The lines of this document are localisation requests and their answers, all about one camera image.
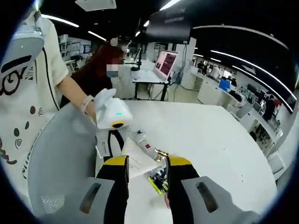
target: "monitor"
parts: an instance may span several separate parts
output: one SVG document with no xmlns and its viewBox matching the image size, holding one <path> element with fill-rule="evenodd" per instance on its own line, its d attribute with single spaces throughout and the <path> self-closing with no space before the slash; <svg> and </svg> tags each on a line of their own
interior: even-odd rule
<svg viewBox="0 0 299 224">
<path fill-rule="evenodd" d="M 256 87 L 253 86 L 252 84 L 248 83 L 248 85 L 247 85 L 247 89 L 248 89 L 249 91 L 251 91 L 253 94 L 255 94 L 255 95 L 257 94 Z"/>
<path fill-rule="evenodd" d="M 154 71 L 158 72 L 162 77 L 167 79 L 177 57 L 177 52 L 162 50 L 155 64 Z"/>
<path fill-rule="evenodd" d="M 188 11 L 185 7 L 171 7 L 152 14 L 146 42 L 189 44 L 192 23 Z"/>
<path fill-rule="evenodd" d="M 261 92 L 264 100 L 268 100 L 269 99 L 270 96 L 264 90 L 261 90 L 260 92 Z"/>
<path fill-rule="evenodd" d="M 258 102 L 254 102 L 254 104 L 253 104 L 253 108 L 254 108 L 257 112 L 259 112 L 259 110 L 261 109 L 261 105 L 260 105 Z"/>
</svg>

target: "cartoon print shirt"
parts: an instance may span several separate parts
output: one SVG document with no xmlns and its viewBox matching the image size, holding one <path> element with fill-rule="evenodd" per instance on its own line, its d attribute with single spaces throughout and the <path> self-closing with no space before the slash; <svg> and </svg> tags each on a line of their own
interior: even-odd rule
<svg viewBox="0 0 299 224">
<path fill-rule="evenodd" d="M 29 152 L 46 125 L 36 85 L 35 65 L 20 79 L 4 78 L 0 96 L 0 160 L 18 193 L 27 195 Z"/>
<path fill-rule="evenodd" d="M 33 15 L 34 12 L 24 21 L 27 25 L 35 24 Z M 68 74 L 54 24 L 42 19 L 47 31 L 44 43 L 47 57 L 41 52 L 27 74 L 0 79 L 0 162 L 16 191 L 25 197 L 30 150 L 41 129 L 57 113 L 53 101 L 54 97 L 59 104 L 56 85 Z"/>
</svg>

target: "black ceiling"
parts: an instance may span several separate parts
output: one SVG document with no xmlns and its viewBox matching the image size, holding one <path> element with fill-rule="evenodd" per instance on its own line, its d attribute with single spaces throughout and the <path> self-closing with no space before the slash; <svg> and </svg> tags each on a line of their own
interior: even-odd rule
<svg viewBox="0 0 299 224">
<path fill-rule="evenodd" d="M 45 0 L 43 14 L 57 16 L 78 24 L 73 28 L 55 22 L 57 32 L 89 40 L 99 40 L 88 30 L 109 39 L 122 36 L 132 39 L 152 13 L 170 0 L 116 0 L 117 9 L 85 12 L 75 0 Z M 193 27 L 205 25 L 230 25 L 250 28 L 273 35 L 290 50 L 275 41 L 249 31 L 230 28 L 194 29 L 191 36 L 197 39 L 195 53 L 221 60 L 226 66 L 241 67 L 245 63 L 227 56 L 212 53 L 217 50 L 228 53 L 264 68 L 280 79 L 289 89 L 294 89 L 294 60 L 297 40 L 297 8 L 290 0 L 181 0 L 189 4 Z M 256 69 L 256 75 L 287 99 L 290 93 L 273 78 Z"/>
</svg>

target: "person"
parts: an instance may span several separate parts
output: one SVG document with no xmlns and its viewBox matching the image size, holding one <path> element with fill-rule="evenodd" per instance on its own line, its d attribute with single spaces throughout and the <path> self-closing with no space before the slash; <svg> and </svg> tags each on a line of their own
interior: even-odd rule
<svg viewBox="0 0 299 224">
<path fill-rule="evenodd" d="M 275 110 L 275 102 L 274 102 L 274 97 L 273 95 L 270 95 L 269 100 L 266 102 L 266 110 L 265 113 L 263 114 L 263 118 L 266 122 L 268 122 L 273 115 L 273 112 Z M 264 134 L 265 130 L 263 128 L 263 126 L 260 124 L 257 128 L 256 128 L 256 135 L 259 136 L 259 138 L 262 137 L 262 135 Z"/>
<path fill-rule="evenodd" d="M 258 102 L 259 104 L 261 104 L 263 98 L 264 98 L 264 92 L 263 92 L 263 91 L 260 91 L 259 94 L 258 94 L 258 100 L 257 100 L 257 102 Z"/>
<path fill-rule="evenodd" d="M 207 72 L 207 66 L 208 63 L 206 65 L 204 65 L 203 69 L 202 69 L 202 74 L 206 76 L 206 72 Z"/>
<path fill-rule="evenodd" d="M 197 64 L 197 68 L 199 68 L 199 69 L 202 69 L 203 66 L 204 66 L 204 64 L 203 64 L 202 61 L 200 61 L 200 62 Z"/>
<path fill-rule="evenodd" d="M 31 8 L 22 25 L 35 25 Z M 40 131 L 59 111 L 58 92 L 95 120 L 94 102 L 68 75 L 59 49 L 54 24 L 39 17 L 47 35 L 43 50 L 22 76 L 0 78 L 0 160 L 22 200 L 28 199 L 27 170 L 30 150 Z"/>
<path fill-rule="evenodd" d="M 232 86 L 234 86 L 235 88 L 237 87 L 237 81 L 235 77 L 232 77 Z"/>
<path fill-rule="evenodd" d="M 213 70 L 212 70 L 212 74 L 211 74 L 211 76 L 212 76 L 213 78 L 217 79 L 218 76 L 219 76 L 219 74 L 220 74 L 220 68 L 219 68 L 219 65 L 218 65 L 218 66 L 214 66 L 214 67 L 213 67 Z"/>
<path fill-rule="evenodd" d="M 112 89 L 111 77 L 115 75 L 110 75 L 109 72 L 113 71 L 109 70 L 113 66 L 117 68 L 118 65 L 122 65 L 123 56 L 124 52 L 120 48 L 105 42 L 87 64 L 73 73 L 72 78 L 87 95 L 95 97 L 102 89 Z M 68 98 L 63 96 L 60 106 L 63 107 L 67 103 Z"/>
<path fill-rule="evenodd" d="M 272 118 L 273 112 L 275 111 L 275 102 L 273 95 L 270 95 L 269 100 L 266 102 L 266 110 L 263 115 L 265 121 L 269 121 Z"/>
</svg>

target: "white table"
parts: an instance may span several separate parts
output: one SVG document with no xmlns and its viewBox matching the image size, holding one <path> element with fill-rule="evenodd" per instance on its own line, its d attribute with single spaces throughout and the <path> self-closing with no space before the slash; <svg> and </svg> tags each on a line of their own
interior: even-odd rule
<svg viewBox="0 0 299 224">
<path fill-rule="evenodd" d="M 254 109 L 252 108 L 241 120 L 240 123 L 247 129 L 248 132 L 252 131 L 255 126 L 255 121 L 258 121 L 263 128 L 266 130 L 270 138 L 276 144 L 280 135 L 276 134 L 273 128 L 268 124 L 267 121 Z"/>
<path fill-rule="evenodd" d="M 203 104 L 218 105 L 228 109 L 228 105 L 236 107 L 245 104 L 245 99 L 239 102 L 235 97 L 230 95 L 227 91 L 219 87 L 219 83 L 215 80 L 197 73 L 196 77 L 202 79 L 202 84 L 197 95 L 197 99 Z"/>
<path fill-rule="evenodd" d="M 164 86 L 161 95 L 161 101 L 164 101 L 169 82 L 156 75 L 153 72 L 153 70 L 140 69 L 138 71 L 132 71 L 131 78 L 132 78 L 132 82 L 135 83 L 135 95 L 134 95 L 135 99 L 137 99 L 139 84 L 148 83 L 148 84 L 161 84 Z"/>
<path fill-rule="evenodd" d="M 152 145 L 189 159 L 232 195 L 242 210 L 262 213 L 277 193 L 268 162 L 245 128 L 220 106 L 126 101 L 134 124 Z M 146 177 L 130 179 L 125 223 L 172 223 L 171 211 L 153 207 L 158 198 Z"/>
</svg>

